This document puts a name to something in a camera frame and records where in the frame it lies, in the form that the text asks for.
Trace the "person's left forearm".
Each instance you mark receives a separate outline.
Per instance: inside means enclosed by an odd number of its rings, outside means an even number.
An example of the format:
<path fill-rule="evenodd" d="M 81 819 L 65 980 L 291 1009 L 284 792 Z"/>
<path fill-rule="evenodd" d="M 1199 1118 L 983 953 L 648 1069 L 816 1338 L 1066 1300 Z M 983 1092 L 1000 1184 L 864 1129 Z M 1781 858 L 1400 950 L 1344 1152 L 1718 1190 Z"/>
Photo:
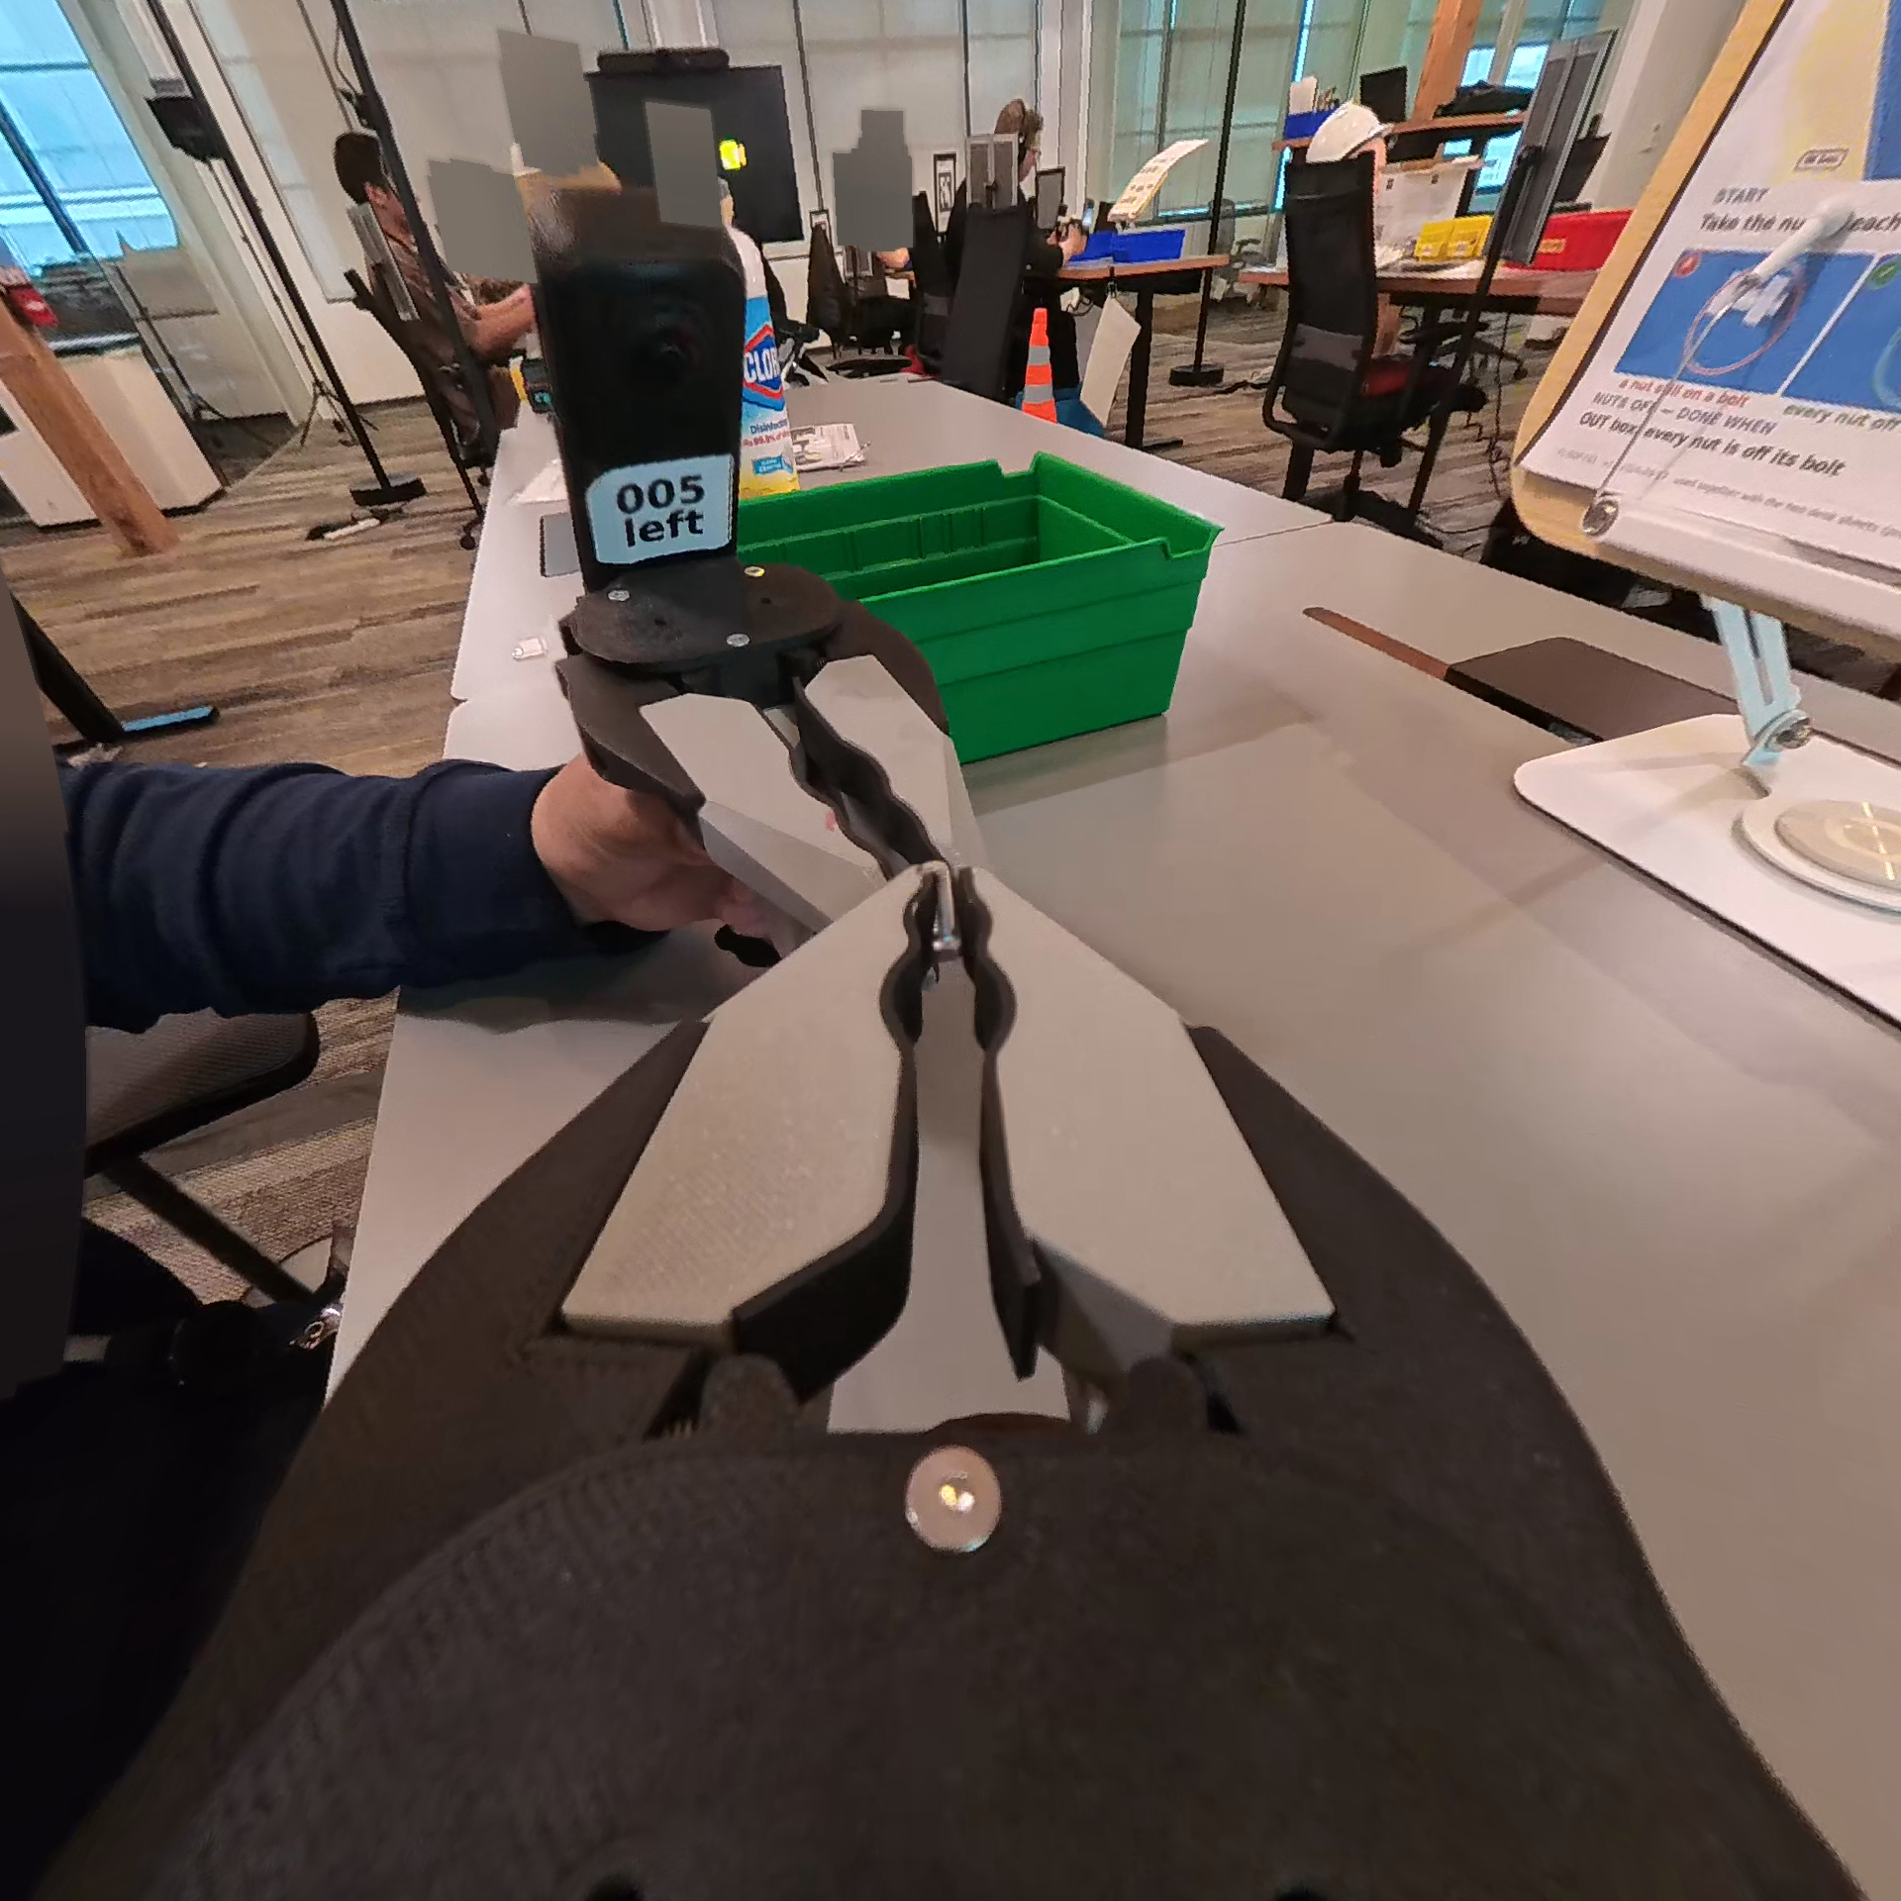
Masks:
<path fill-rule="evenodd" d="M 591 950 L 530 837 L 549 780 L 62 766 L 87 1025 L 314 1013 Z"/>

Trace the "grey office chair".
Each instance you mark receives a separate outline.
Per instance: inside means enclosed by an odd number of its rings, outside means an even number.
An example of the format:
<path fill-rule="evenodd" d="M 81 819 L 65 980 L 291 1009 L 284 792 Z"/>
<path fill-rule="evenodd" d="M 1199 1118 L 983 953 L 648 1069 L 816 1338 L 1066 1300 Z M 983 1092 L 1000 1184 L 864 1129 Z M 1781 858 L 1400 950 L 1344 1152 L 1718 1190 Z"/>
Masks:
<path fill-rule="evenodd" d="M 312 1013 L 222 1020 L 176 1013 L 145 1032 L 83 1034 L 83 1173 L 107 1176 L 157 1218 L 273 1304 L 312 1291 L 149 1163 L 149 1152 L 304 1085 L 320 1062 Z"/>

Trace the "black wall screen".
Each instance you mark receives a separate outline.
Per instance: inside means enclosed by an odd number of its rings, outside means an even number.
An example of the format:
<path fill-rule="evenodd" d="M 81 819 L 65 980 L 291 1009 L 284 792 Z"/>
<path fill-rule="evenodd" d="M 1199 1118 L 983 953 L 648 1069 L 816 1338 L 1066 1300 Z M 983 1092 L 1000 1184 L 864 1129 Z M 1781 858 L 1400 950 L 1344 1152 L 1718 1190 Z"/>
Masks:
<path fill-rule="evenodd" d="M 599 158 L 629 188 L 653 188 L 650 105 L 702 106 L 734 217 L 757 247 L 803 243 L 791 122 L 775 64 L 732 64 L 719 45 L 603 56 L 588 74 Z"/>

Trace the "person's left hand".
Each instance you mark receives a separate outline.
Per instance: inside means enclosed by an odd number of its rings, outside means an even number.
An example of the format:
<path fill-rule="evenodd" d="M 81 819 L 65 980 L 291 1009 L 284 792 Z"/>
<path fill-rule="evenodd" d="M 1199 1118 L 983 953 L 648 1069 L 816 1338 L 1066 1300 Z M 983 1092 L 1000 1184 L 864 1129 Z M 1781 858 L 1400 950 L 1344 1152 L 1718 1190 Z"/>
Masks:
<path fill-rule="evenodd" d="M 664 800 L 609 783 L 583 753 L 536 792 L 533 858 L 583 926 L 720 926 L 796 948 L 796 921 L 719 867 Z"/>

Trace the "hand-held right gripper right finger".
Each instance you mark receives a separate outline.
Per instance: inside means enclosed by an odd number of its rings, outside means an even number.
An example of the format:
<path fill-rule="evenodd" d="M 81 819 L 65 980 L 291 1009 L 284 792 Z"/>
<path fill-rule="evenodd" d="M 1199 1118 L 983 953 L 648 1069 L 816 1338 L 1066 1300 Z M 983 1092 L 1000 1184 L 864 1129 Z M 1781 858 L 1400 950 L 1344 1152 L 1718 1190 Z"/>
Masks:
<path fill-rule="evenodd" d="M 976 1225 L 953 1412 L 1071 1421 L 1078 1383 L 1118 1398 L 1148 1363 L 1327 1337 L 1335 1300 L 1196 1032 L 992 871 L 953 893 Z"/>

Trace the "green plastic bin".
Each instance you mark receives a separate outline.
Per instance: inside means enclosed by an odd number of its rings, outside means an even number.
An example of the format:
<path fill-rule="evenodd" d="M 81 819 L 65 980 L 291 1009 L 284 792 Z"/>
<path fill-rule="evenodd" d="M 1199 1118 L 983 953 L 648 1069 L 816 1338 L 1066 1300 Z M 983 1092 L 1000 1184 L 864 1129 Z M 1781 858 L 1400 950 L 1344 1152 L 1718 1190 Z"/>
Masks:
<path fill-rule="evenodd" d="M 964 762 L 1162 718 L 1219 526 L 1078 464 L 743 503 L 739 546 L 903 632 Z"/>

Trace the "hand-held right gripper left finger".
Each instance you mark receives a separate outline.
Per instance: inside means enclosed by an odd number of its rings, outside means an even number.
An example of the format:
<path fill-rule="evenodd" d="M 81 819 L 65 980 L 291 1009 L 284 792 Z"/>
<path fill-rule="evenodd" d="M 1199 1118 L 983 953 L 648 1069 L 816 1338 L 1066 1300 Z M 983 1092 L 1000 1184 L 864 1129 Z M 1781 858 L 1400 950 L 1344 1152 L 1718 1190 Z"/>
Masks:
<path fill-rule="evenodd" d="M 934 915 L 937 867 L 905 871 L 689 1025 L 564 1300 L 572 1337 L 767 1359 L 808 1401 L 894 1328 Z"/>

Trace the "black desk frame blue foot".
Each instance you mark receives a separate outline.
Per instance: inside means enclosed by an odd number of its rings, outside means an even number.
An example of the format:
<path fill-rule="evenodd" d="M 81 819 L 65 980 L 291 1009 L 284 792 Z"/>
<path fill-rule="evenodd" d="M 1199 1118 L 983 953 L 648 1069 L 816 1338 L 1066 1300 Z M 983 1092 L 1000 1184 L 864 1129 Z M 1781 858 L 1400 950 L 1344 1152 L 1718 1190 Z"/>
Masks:
<path fill-rule="evenodd" d="M 77 746 L 111 750 L 132 741 L 171 737 L 176 731 L 194 731 L 221 721 L 221 709 L 209 703 L 157 711 L 145 718 L 120 718 L 81 675 L 81 670 L 58 649 L 58 645 L 35 623 L 26 604 L 16 607 L 16 623 L 26 641 L 30 665 L 35 673 L 40 697 L 76 727 Z"/>

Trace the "black office chair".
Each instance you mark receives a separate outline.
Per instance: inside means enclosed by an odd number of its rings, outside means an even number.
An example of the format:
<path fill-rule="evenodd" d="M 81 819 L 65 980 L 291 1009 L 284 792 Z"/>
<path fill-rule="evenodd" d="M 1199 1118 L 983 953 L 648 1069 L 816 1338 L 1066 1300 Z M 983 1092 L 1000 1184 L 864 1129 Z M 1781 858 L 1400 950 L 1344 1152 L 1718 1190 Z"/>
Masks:
<path fill-rule="evenodd" d="M 1391 534 L 1424 536 L 1419 505 L 1369 496 L 1362 464 L 1374 456 L 1396 466 L 1419 423 L 1443 439 L 1456 413 L 1485 408 L 1485 393 L 1466 376 L 1460 324 L 1425 324 L 1413 353 L 1381 351 L 1372 203 L 1372 156 L 1295 165 L 1284 220 L 1286 331 L 1262 416 L 1289 442 L 1286 503 L 1308 498 L 1317 456 L 1351 456 L 1342 487 L 1324 509 L 1335 521 L 1366 518 Z"/>
<path fill-rule="evenodd" d="M 947 317 L 930 345 L 918 344 L 925 376 L 988 400 L 1006 400 L 1013 314 L 1018 308 L 1033 235 L 1035 211 L 1022 199 L 968 211 Z"/>

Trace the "black computer monitor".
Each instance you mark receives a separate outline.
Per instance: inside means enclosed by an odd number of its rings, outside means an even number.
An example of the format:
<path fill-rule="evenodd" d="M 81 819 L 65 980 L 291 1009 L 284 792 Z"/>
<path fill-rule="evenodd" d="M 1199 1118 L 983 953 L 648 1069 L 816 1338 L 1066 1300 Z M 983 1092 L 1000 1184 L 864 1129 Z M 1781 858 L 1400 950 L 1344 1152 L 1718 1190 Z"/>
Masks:
<path fill-rule="evenodd" d="M 1614 38 L 1614 32 L 1593 32 L 1549 49 L 1488 240 L 1498 264 L 1536 263 L 1562 170 L 1585 129 Z"/>

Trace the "white metal stand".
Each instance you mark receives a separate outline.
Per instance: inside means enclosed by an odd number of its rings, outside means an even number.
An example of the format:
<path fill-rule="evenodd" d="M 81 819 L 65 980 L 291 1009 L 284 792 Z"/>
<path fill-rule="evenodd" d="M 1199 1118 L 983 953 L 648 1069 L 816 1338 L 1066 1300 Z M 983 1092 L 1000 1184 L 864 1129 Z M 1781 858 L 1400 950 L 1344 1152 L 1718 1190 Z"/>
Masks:
<path fill-rule="evenodd" d="M 1895 1025 L 1897 762 L 1818 734 L 1774 618 L 1706 607 L 1733 715 L 1533 761 L 1518 795 Z"/>

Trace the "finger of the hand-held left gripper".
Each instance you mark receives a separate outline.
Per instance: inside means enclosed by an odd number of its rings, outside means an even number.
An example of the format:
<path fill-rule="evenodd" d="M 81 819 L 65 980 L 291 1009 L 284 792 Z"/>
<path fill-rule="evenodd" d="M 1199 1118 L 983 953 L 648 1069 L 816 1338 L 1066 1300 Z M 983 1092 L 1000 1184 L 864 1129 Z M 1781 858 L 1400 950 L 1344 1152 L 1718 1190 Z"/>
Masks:
<path fill-rule="evenodd" d="M 988 867 L 988 841 L 947 731 L 869 652 L 773 661 L 773 721 L 791 757 L 796 811 L 769 820 L 773 878 L 878 878 Z"/>
<path fill-rule="evenodd" d="M 896 858 L 811 761 L 789 711 L 664 698 L 641 711 L 702 795 L 704 855 L 750 893 L 748 937 L 816 937 L 885 891 Z"/>

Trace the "disinfectant wipes canister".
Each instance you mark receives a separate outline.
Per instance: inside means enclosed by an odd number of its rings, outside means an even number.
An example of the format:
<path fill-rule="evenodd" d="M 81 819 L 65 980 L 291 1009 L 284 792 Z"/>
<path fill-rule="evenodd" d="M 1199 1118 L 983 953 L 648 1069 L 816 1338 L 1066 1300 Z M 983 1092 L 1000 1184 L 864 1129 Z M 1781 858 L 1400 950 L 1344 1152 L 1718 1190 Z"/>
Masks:
<path fill-rule="evenodd" d="M 740 226 L 729 226 L 729 240 L 740 255 L 748 281 L 739 491 L 740 503 L 763 503 L 769 496 L 789 496 L 800 487 L 796 442 L 785 413 L 785 384 L 773 317 L 775 277 L 767 269 L 760 247 Z"/>

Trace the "wooden office desk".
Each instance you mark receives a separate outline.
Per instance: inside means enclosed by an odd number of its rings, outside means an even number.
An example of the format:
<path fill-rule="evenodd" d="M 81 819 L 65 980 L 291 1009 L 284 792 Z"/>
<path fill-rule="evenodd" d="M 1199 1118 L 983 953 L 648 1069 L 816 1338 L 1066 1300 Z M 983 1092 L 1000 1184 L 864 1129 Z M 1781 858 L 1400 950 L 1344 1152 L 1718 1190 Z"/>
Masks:
<path fill-rule="evenodd" d="M 1127 382 L 1127 442 L 1128 450 L 1162 454 L 1176 450 L 1176 437 L 1148 437 L 1148 393 L 1150 393 L 1150 344 L 1156 344 L 1156 297 L 1158 291 L 1183 296 L 1186 286 L 1199 291 L 1199 308 L 1208 305 L 1208 277 L 1229 264 L 1229 251 L 1176 255 L 1158 263 L 1118 264 L 1115 258 L 1066 263 L 1057 274 L 1060 286 L 1100 296 L 1105 314 L 1118 308 L 1118 296 L 1133 297 L 1133 312 L 1121 312 L 1133 324 L 1127 372 L 1105 389 L 1104 400 Z"/>

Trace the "white cabinet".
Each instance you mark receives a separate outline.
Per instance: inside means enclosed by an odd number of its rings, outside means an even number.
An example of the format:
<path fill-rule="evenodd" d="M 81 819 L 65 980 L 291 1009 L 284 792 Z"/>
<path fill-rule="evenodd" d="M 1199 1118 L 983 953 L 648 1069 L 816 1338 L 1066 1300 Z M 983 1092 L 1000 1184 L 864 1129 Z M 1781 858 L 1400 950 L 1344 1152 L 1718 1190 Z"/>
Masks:
<path fill-rule="evenodd" d="M 201 512 L 222 491 L 222 479 L 201 454 L 142 351 L 116 345 L 65 356 L 62 370 L 160 512 Z M 4 389 L 4 491 L 4 512 L 23 516 L 35 532 L 98 525 L 87 498 L 9 389 Z"/>

